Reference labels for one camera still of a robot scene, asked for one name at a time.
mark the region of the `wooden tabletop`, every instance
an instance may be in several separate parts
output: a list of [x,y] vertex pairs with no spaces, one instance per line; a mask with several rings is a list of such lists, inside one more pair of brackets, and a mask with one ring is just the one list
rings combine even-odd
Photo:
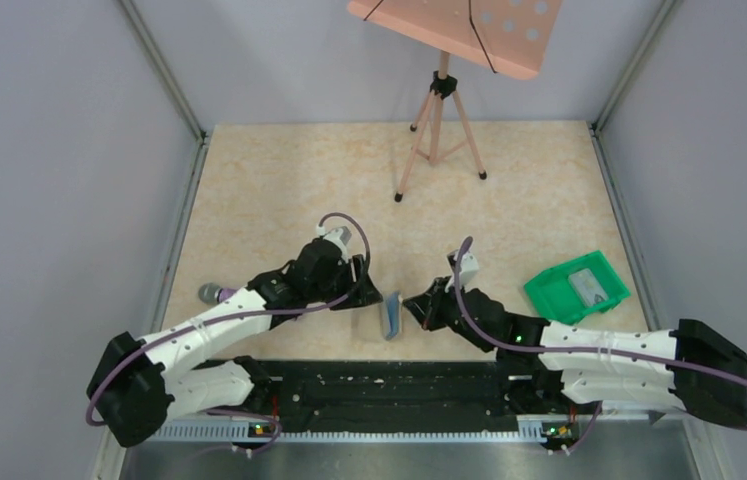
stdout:
[[[164,328],[208,307],[206,282],[240,286],[296,258],[332,211],[355,217],[372,245],[370,275],[383,294],[425,291],[449,273],[446,254],[467,235],[481,288],[511,312],[536,315],[523,285],[542,270],[602,250],[632,292],[583,328],[646,330],[626,253],[584,122],[474,122],[488,170],[469,152],[415,165],[393,201],[413,134],[405,123],[218,126],[176,271]],[[461,141],[444,123],[441,148]],[[341,225],[338,220],[327,227]],[[354,234],[352,253],[363,251]],[[404,312],[385,341],[378,306],[318,312],[226,349],[259,359],[479,360],[491,358],[448,329],[426,332]]]

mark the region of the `black elastic cord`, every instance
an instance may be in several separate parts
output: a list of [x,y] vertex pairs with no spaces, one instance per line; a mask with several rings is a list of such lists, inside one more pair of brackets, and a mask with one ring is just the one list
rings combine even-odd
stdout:
[[479,40],[479,46],[482,47],[482,53],[485,54],[485,59],[488,60],[488,66],[491,67],[491,71],[497,73],[494,68],[494,64],[491,63],[491,56],[488,55],[488,51],[485,50],[485,44],[482,43],[482,37],[479,36],[479,32],[476,30],[476,24],[473,23],[473,0],[467,0],[467,19],[470,20],[470,28],[473,29],[473,33],[476,34],[476,40]]
[[379,3],[377,3],[377,4],[376,4],[376,6],[375,6],[375,7],[373,7],[373,10],[370,10],[370,13],[368,13],[367,15],[365,15],[365,16],[364,16],[364,21],[365,21],[365,22],[367,21],[367,19],[368,19],[368,18],[370,18],[370,15],[373,15],[373,12],[375,12],[375,11],[376,11],[376,9],[377,9],[377,8],[379,8],[379,5],[381,5],[381,4],[382,4],[382,2],[384,2],[384,1],[385,1],[385,0],[379,0]]

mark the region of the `pink music stand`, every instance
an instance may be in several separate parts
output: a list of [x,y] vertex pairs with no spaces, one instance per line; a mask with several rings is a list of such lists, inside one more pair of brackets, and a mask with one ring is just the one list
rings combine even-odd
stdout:
[[[441,51],[440,63],[429,93],[410,127],[412,132],[419,128],[420,133],[411,147],[402,180],[394,195],[395,201],[402,200],[417,155],[436,165],[467,144],[473,153],[479,178],[488,178],[456,90],[458,81],[448,74],[450,54],[519,80],[533,78],[541,70],[544,51],[561,2],[562,0],[352,0],[349,3],[347,10],[353,15]],[[444,99],[450,95],[458,110],[466,139],[439,154]],[[430,115],[434,118],[432,141],[427,154],[420,151],[420,141],[429,124]]]

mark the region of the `green tray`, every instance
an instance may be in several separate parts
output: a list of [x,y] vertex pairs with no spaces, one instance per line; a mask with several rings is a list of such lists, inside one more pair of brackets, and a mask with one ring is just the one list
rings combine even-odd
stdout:
[[[569,275],[586,268],[608,297],[590,307],[582,302],[568,280]],[[542,317],[567,325],[574,325],[594,312],[607,312],[629,296],[629,290],[599,250],[544,270],[524,288]]]

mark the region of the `tripod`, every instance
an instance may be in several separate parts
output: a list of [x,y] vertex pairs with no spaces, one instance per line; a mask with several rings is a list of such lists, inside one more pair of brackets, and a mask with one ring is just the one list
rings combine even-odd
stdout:
[[[488,178],[488,172],[485,171],[485,166],[482,165],[482,159],[479,158],[479,150],[476,148],[476,142],[473,140],[473,133],[470,131],[470,124],[467,121],[467,115],[464,113],[464,106],[461,104],[461,97],[456,91],[456,85],[458,80],[455,77],[451,77],[447,74],[450,63],[450,54],[441,50],[440,64],[438,70],[433,75],[432,84],[429,86],[429,94],[426,95],[426,99],[423,100],[423,105],[420,107],[420,112],[417,113],[417,118],[414,119],[414,123],[411,124],[409,129],[412,132],[416,132],[420,129],[417,137],[414,139],[414,144],[411,147],[411,154],[408,156],[408,163],[405,166],[405,171],[402,174],[402,180],[400,180],[397,193],[394,195],[394,201],[402,201],[402,194],[405,192],[406,184],[408,183],[408,176],[411,174],[411,167],[414,166],[414,159],[419,155],[429,161],[432,165],[437,165],[438,162],[443,160],[447,155],[455,152],[465,144],[470,146],[470,151],[473,153],[473,160],[476,162],[476,170],[479,172],[479,178],[485,180]],[[461,125],[464,127],[465,139],[458,145],[450,148],[449,150],[438,154],[438,141],[441,135],[441,117],[444,111],[444,99],[452,95],[453,102],[455,102],[455,108],[458,110],[458,116],[461,119]],[[420,141],[423,139],[423,133],[426,131],[426,126],[429,124],[429,116],[434,110],[434,119],[432,119],[432,141],[429,145],[429,153],[422,152],[420,150]]]

